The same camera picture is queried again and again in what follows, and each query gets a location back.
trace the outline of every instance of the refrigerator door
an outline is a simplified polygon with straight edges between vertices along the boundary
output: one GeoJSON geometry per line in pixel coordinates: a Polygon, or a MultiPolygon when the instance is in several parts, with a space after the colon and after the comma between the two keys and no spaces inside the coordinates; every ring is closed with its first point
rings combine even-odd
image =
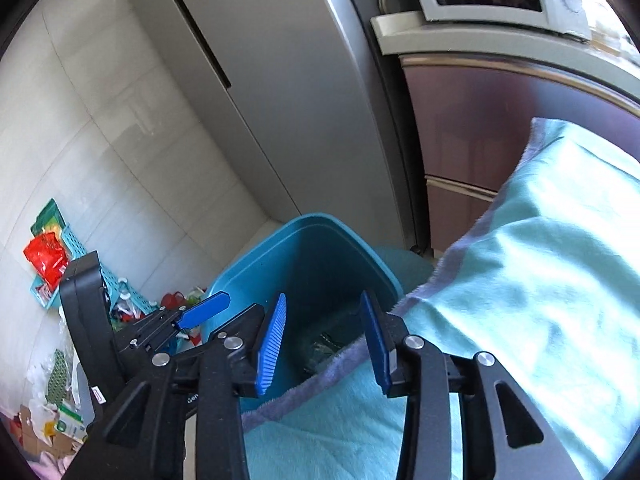
{"type": "Polygon", "coordinates": [[[184,3],[300,212],[332,214],[371,244],[415,245],[393,121],[351,0],[184,3]]]}

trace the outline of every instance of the metal screw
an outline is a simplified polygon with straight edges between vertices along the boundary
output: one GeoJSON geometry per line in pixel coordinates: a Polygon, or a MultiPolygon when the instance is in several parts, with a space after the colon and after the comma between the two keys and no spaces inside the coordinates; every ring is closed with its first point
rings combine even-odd
{"type": "Polygon", "coordinates": [[[234,335],[231,337],[227,337],[224,343],[225,348],[227,350],[238,350],[239,348],[242,348],[243,344],[244,344],[244,341],[242,341],[242,339],[234,335]]]}
{"type": "Polygon", "coordinates": [[[404,338],[404,345],[414,350],[419,350],[424,346],[424,339],[419,335],[408,335],[404,338]]]}
{"type": "Polygon", "coordinates": [[[495,357],[489,352],[480,352],[476,359],[483,366],[493,366],[495,364],[495,357]]]}
{"type": "Polygon", "coordinates": [[[171,360],[171,356],[169,354],[165,354],[164,352],[160,352],[159,354],[154,355],[151,358],[151,362],[154,366],[165,366],[171,360]]]}

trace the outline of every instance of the teal trash can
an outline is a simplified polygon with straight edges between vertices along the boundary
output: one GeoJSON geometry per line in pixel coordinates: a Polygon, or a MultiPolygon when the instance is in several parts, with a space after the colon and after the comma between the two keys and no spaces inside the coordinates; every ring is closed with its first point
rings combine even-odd
{"type": "Polygon", "coordinates": [[[260,399],[243,399],[243,411],[279,397],[323,366],[323,356],[362,334],[359,298],[372,290],[385,310],[402,298],[402,287],[382,259],[332,216],[298,217],[233,263],[211,285],[231,297],[227,310],[202,326],[209,334],[252,303],[273,307],[287,297],[287,325],[273,383],[260,399]]]}

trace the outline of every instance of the red plastic bag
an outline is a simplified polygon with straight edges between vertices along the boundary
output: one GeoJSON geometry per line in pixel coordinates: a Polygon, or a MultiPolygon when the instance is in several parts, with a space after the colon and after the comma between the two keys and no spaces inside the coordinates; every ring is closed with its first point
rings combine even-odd
{"type": "Polygon", "coordinates": [[[55,290],[69,264],[65,248],[55,232],[36,236],[24,249],[24,255],[49,285],[49,289],[55,290]]]}

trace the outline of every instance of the round metal object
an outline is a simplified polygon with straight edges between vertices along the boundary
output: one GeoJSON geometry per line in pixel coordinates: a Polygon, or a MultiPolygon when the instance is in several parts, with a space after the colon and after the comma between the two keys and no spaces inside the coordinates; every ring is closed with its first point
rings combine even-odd
{"type": "Polygon", "coordinates": [[[395,14],[400,12],[400,0],[378,0],[378,8],[382,14],[395,14]]]}
{"type": "Polygon", "coordinates": [[[404,345],[414,350],[419,350],[424,346],[424,339],[419,335],[408,335],[404,338],[404,345]]]}
{"type": "Polygon", "coordinates": [[[563,0],[566,8],[571,12],[580,12],[582,10],[582,0],[563,0]]]}
{"type": "Polygon", "coordinates": [[[477,359],[482,366],[493,366],[495,364],[495,357],[489,352],[480,352],[477,359]]]}
{"type": "Polygon", "coordinates": [[[165,354],[164,352],[160,352],[159,354],[154,355],[151,358],[151,362],[154,366],[165,366],[171,360],[171,356],[169,354],[165,354]]]}
{"type": "Polygon", "coordinates": [[[234,335],[231,337],[227,337],[224,343],[225,348],[227,350],[238,350],[239,348],[242,348],[243,344],[244,344],[244,341],[242,341],[242,339],[234,335]]]}

